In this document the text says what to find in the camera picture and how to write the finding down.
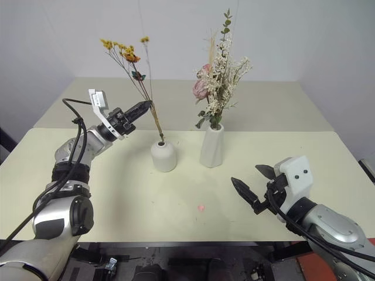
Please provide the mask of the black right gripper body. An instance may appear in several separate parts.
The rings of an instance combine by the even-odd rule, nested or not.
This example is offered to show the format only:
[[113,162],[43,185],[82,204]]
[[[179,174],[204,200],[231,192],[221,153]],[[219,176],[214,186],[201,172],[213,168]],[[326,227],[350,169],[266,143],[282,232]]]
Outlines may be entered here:
[[[288,186],[288,181],[287,177],[284,173],[281,173],[279,176],[276,178],[270,180],[267,183],[267,192],[268,190],[272,191],[272,195],[274,196],[274,201],[277,206],[282,206],[284,203],[287,192],[286,192],[286,187]],[[264,195],[264,197],[268,200],[268,195],[267,193]]]

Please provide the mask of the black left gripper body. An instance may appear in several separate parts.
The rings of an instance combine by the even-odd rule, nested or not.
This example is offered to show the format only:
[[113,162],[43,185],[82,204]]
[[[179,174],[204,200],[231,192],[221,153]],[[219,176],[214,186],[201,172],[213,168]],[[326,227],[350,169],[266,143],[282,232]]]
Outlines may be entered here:
[[121,136],[129,135],[136,127],[134,114],[131,110],[123,112],[121,108],[116,108],[108,114],[107,121]]

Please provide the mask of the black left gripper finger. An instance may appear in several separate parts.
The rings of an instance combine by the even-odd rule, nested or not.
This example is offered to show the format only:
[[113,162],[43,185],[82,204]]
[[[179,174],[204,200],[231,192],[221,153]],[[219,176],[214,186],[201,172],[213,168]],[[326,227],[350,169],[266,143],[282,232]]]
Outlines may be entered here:
[[141,117],[151,108],[152,101],[141,101],[125,112],[126,117]]
[[131,124],[135,122],[137,119],[146,114],[151,106],[151,102],[138,102],[135,104],[128,110],[128,122]]

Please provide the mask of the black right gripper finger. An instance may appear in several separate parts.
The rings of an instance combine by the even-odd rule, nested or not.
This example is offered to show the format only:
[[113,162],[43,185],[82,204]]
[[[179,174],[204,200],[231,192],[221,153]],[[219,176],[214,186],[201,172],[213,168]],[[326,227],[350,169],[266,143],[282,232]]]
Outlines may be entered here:
[[275,179],[276,174],[274,168],[269,165],[255,165],[255,168],[267,179]]
[[266,199],[261,202],[258,196],[243,181],[232,177],[231,182],[239,196],[250,205],[255,214],[258,215],[269,207],[269,201]]

